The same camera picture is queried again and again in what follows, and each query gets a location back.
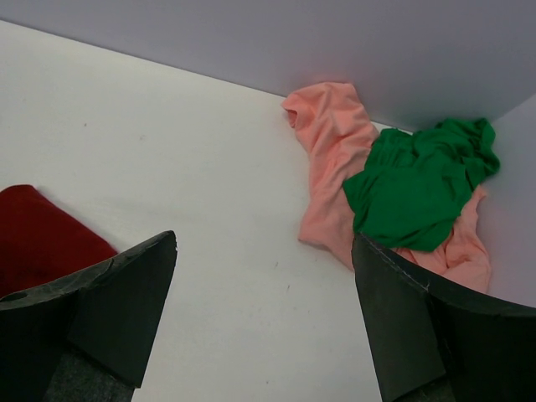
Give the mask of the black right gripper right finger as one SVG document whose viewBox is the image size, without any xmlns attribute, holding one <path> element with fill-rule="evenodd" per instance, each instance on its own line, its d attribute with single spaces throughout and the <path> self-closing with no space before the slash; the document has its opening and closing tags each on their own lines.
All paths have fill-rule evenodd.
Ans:
<svg viewBox="0 0 536 402">
<path fill-rule="evenodd" d="M 355 236 L 355 281 L 384 401 L 533 401 L 535 310 Z"/>
</svg>

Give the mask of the green t-shirt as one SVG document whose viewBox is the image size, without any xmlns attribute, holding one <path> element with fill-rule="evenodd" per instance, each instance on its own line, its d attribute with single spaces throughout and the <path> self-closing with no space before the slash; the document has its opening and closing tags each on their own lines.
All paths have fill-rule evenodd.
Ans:
<svg viewBox="0 0 536 402">
<path fill-rule="evenodd" d="M 343 182 L 354 232 L 389 248 L 435 250 L 477 187 L 499 171 L 495 138 L 485 118 L 448 118 L 412 134 L 383 129 L 363 171 Z"/>
</svg>

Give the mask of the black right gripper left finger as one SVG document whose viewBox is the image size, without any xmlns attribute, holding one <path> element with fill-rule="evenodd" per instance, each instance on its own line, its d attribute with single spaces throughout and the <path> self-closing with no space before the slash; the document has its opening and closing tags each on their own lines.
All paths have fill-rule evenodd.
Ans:
<svg viewBox="0 0 536 402">
<path fill-rule="evenodd" d="M 73 349 L 139 388 L 173 278 L 173 231 L 1 300 L 1 385 L 46 388 Z"/>
</svg>

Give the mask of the red t-shirt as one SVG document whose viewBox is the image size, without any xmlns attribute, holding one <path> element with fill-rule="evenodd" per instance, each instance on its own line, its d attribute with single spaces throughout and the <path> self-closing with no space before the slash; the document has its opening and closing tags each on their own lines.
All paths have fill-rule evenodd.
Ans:
<svg viewBox="0 0 536 402">
<path fill-rule="evenodd" d="M 1 296 L 40 286 L 117 251 L 31 185 L 1 191 Z"/>
</svg>

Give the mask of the salmon pink t-shirt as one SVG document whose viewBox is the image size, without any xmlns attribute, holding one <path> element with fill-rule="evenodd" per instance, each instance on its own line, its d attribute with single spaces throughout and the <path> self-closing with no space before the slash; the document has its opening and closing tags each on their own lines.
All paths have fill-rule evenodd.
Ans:
<svg viewBox="0 0 536 402">
<path fill-rule="evenodd" d="M 343 181 L 363 170 L 379 132 L 349 83 L 309 85 L 290 93 L 281 106 L 309 159 L 310 201 L 298 239 L 329 251 L 352 268 L 353 212 Z M 447 239 L 434 251 L 398 248 L 397 254 L 459 285 L 486 293 L 492 265 L 477 235 L 477 207 L 485 196 L 484 188 L 477 187 Z"/>
</svg>

